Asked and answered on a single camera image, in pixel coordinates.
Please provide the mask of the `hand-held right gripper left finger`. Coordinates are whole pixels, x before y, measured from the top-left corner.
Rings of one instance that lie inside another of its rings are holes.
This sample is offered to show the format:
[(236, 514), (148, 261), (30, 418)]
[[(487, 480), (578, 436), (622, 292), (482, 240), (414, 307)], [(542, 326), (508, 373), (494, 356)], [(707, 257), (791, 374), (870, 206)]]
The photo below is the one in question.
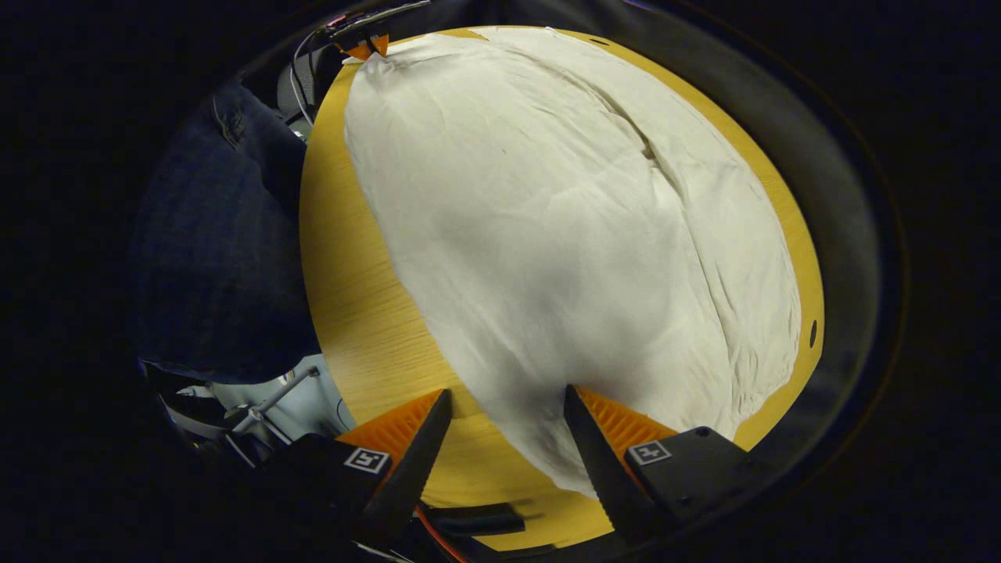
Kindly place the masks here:
[(437, 389), (336, 438), (307, 434), (264, 464), (278, 508), (321, 533), (390, 548), (407, 528), (453, 421)]

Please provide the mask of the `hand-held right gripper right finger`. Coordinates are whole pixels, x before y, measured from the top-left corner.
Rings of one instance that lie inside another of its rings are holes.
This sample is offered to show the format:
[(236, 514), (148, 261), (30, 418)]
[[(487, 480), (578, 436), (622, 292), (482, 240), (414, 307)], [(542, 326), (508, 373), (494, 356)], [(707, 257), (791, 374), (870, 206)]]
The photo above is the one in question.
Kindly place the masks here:
[(612, 528), (632, 543), (687, 531), (751, 499), (772, 467), (705, 425), (679, 432), (569, 385), (566, 425)]

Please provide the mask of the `white jeans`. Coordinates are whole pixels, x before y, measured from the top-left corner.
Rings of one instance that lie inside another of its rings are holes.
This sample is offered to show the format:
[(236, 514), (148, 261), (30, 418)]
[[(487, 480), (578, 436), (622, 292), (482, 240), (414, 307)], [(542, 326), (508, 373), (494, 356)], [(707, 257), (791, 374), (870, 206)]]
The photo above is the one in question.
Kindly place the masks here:
[(554, 30), (429, 34), (362, 63), (344, 119), (441, 355), (558, 487), (594, 496), (567, 385), (733, 438), (789, 382), (802, 313), (768, 192), (655, 76)]

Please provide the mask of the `person's dark blue trousers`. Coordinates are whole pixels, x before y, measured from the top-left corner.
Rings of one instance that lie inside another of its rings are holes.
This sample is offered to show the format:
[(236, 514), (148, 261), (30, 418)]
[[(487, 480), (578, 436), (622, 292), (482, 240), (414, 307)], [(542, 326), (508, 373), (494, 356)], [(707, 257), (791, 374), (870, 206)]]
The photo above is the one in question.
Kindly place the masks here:
[(251, 385), (321, 352), (300, 253), (305, 149), (237, 81), (176, 132), (130, 243), (141, 364)]

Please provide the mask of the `grey metal frame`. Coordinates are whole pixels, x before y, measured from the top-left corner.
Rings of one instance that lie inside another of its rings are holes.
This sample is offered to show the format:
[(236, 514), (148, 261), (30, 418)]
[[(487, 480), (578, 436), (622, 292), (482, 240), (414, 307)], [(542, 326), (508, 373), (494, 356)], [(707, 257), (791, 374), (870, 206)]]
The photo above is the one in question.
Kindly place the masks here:
[(175, 375), (156, 374), (160, 385), (156, 398), (169, 420), (189, 439), (196, 452), (215, 464), (246, 464), (257, 469), (275, 451), (288, 446), (292, 439), (268, 414), (301, 382), (321, 374), (315, 366), (297, 373), (290, 371), (279, 378), (279, 387), (266, 399), (226, 410), (211, 406), (217, 396), (210, 385), (189, 385)]

